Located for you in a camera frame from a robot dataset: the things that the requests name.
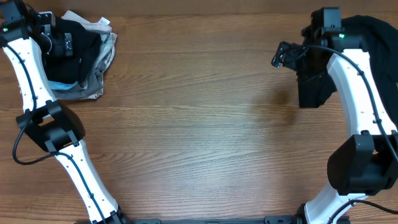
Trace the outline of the black polo shirt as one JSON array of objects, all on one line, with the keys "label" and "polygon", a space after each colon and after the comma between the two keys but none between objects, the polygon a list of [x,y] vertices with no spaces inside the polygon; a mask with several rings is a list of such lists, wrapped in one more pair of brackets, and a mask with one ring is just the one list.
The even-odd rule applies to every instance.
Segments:
[{"label": "black polo shirt", "polygon": [[101,36],[86,30],[80,23],[55,18],[53,33],[72,35],[73,55],[70,57],[47,57],[45,72],[47,79],[53,82],[72,84],[86,80],[92,66],[100,54]]}]

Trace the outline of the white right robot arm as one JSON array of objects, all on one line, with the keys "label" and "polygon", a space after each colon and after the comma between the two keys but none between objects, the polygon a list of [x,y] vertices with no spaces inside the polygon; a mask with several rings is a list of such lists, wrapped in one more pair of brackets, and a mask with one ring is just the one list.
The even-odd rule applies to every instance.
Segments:
[{"label": "white right robot arm", "polygon": [[328,159],[328,183],[304,205],[306,223],[336,223],[356,202],[391,188],[397,180],[397,128],[380,99],[365,38],[341,25],[337,7],[311,14],[307,48],[336,86],[348,138]]}]

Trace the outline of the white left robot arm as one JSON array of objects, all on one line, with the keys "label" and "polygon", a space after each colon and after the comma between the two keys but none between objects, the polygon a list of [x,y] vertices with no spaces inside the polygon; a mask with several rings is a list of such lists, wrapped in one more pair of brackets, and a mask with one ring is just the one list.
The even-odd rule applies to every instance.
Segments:
[{"label": "white left robot arm", "polygon": [[73,34],[60,28],[52,12],[37,12],[23,1],[2,2],[1,13],[1,47],[12,63],[22,95],[23,114],[16,118],[20,135],[26,134],[46,152],[36,160],[21,161],[16,142],[14,161],[28,166],[56,158],[80,194],[90,223],[129,223],[91,162],[79,117],[55,97],[49,85],[45,61],[78,55]]}]

